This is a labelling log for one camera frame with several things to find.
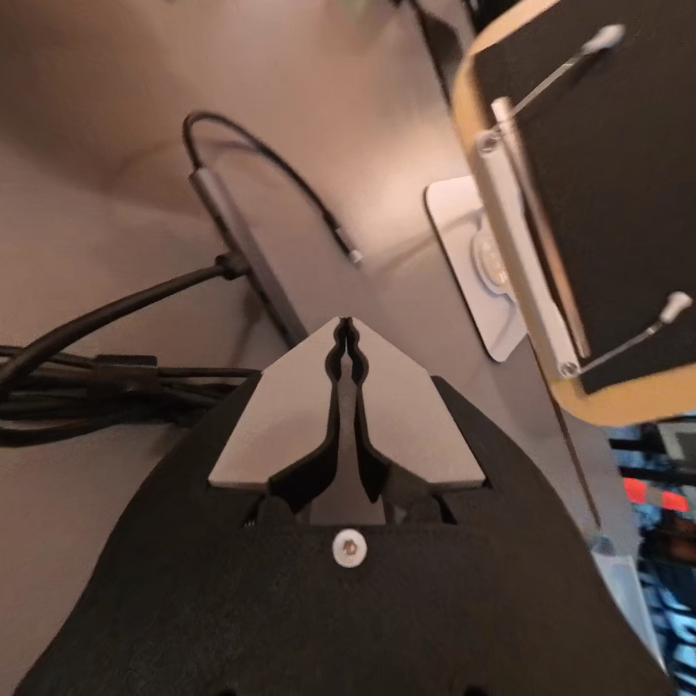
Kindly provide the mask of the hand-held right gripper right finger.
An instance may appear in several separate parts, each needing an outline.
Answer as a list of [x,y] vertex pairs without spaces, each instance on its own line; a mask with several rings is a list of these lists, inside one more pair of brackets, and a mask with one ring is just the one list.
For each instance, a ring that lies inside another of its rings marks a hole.
[[482,468],[427,370],[356,318],[347,319],[347,351],[368,498],[413,503],[480,488]]

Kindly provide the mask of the red striped barrier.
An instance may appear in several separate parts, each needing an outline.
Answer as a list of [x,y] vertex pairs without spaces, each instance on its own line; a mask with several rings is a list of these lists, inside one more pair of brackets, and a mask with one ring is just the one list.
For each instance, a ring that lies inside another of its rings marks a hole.
[[622,481],[627,498],[632,504],[651,505],[680,514],[691,513],[688,499],[680,493],[660,489],[650,482],[634,477],[625,477]]

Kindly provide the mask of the grey usb hub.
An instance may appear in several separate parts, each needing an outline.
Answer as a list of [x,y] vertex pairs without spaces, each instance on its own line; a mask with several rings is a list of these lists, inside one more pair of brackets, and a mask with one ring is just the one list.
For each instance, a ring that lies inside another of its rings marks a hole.
[[294,348],[308,332],[221,176],[202,166],[188,179],[231,254],[233,267],[246,276],[284,342]]

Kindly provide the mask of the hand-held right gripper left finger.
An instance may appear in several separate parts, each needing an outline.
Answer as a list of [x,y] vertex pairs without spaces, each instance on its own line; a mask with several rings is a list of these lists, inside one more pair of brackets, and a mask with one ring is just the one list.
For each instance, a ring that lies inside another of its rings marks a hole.
[[344,318],[334,318],[263,373],[213,469],[216,488],[282,499],[300,513],[334,481]]

